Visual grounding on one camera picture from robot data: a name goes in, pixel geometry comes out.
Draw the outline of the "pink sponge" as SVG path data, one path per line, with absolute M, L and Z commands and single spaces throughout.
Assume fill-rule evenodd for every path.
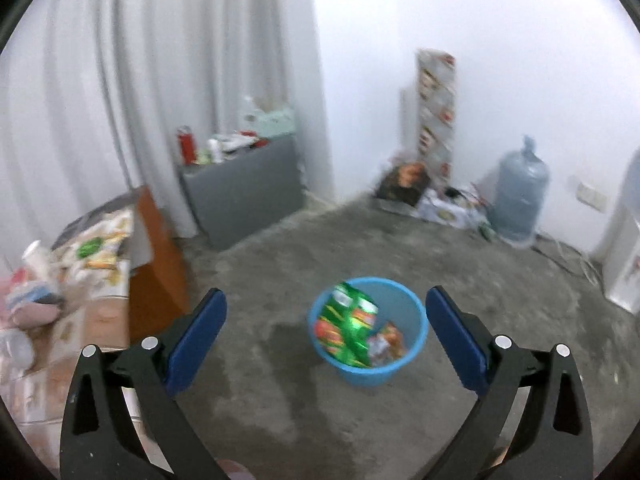
M 53 323 L 60 313 L 60 308 L 56 304 L 23 302 L 11 310 L 9 319 L 20 330 L 31 330 Z

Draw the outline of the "green snack bag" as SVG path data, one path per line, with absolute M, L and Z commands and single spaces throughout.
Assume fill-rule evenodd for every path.
M 322 304 L 314 336 L 326 353 L 344 365 L 369 368 L 369 338 L 378 306 L 370 296 L 346 282 L 332 289 Z

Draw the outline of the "blue white medicine box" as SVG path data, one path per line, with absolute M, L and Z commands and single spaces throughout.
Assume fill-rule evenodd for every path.
M 62 296 L 50 283 L 27 281 L 19 284 L 6 295 L 6 307 L 15 309 L 22 304 L 59 304 Z

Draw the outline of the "blue plastic trash basket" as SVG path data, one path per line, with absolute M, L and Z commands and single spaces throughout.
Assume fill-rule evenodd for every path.
M 378 306 L 373 334 L 369 338 L 369 368 L 344 365 L 326 353 L 314 336 L 314 322 L 333 286 L 316 299 L 308 313 L 308 332 L 314 350 L 334 366 L 346 382 L 374 387 L 387 382 L 422 350 L 428 333 L 423 302 L 406 286 L 387 278 L 354 278 L 346 283 L 360 289 Z

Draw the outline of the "patterned tablecloth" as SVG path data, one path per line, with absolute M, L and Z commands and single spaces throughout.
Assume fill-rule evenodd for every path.
M 103 351 L 129 346 L 130 250 L 136 214 L 130 206 L 98 221 L 53 251 L 65 299 L 51 324 L 26 330 L 34 362 L 22 370 L 1 359 L 1 399 L 36 456 L 51 470 L 60 466 L 62 419 L 80 352 L 88 344 Z M 85 240 L 100 236 L 102 249 L 76 258 Z

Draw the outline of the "small green packet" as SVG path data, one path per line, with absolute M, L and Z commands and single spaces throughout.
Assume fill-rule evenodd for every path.
M 76 258 L 79 260 L 92 257 L 97 254 L 103 247 L 104 239 L 100 236 L 85 240 L 76 249 Z

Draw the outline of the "white paper cup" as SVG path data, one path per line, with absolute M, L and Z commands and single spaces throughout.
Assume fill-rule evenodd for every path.
M 25 269 L 39 281 L 53 282 L 55 280 L 55 264 L 52 252 L 42 244 L 41 240 L 34 240 L 24 250 L 22 261 Z

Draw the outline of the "blue water jug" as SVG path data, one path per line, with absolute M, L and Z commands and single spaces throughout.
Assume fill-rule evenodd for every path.
M 550 182 L 550 170 L 536 154 L 536 142 L 526 136 L 522 147 L 500 159 L 495 200 L 488 220 L 504 242 L 516 248 L 534 244 Z

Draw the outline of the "grey cabinet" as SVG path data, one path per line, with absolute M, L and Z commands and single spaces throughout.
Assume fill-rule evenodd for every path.
M 184 167 L 180 180 L 196 224 L 217 252 L 305 206 L 292 134 L 219 165 Z

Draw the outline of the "dark snack bag on floor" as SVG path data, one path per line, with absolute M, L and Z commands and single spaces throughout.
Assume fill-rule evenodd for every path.
M 374 196 L 379 200 L 416 206 L 431 184 L 423 162 L 404 162 L 382 179 Z

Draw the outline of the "small white bottle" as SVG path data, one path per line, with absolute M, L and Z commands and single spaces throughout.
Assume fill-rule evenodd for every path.
M 222 164 L 224 162 L 224 149 L 220 141 L 216 138 L 210 138 L 207 140 L 210 159 L 213 164 Z

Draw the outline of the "red thermos bottle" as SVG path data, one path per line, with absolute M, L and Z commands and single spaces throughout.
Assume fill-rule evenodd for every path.
M 184 166 L 193 166 L 198 162 L 196 144 L 191 129 L 187 126 L 179 127 L 177 139 Z

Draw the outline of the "green storage basket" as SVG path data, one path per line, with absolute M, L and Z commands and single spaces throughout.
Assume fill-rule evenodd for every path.
M 254 129 L 261 138 L 274 139 L 296 133 L 295 114 L 291 107 L 254 111 Z

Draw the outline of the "patterned rolled mat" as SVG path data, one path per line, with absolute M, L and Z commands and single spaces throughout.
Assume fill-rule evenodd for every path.
M 456 116 L 456 59 L 441 50 L 416 52 L 418 90 L 418 153 L 436 186 L 450 182 L 454 116 Z

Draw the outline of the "grey curtain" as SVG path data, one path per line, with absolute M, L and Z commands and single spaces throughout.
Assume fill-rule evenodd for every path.
M 146 185 L 182 237 L 198 144 L 289 105 L 312 196 L 335 200 L 311 0 L 1 0 L 1 269 Z

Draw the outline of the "wall power socket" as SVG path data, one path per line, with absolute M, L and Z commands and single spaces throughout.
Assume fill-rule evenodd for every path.
M 605 212 L 608 206 L 608 196 L 584 182 L 578 184 L 575 197 L 578 202 L 599 212 Z

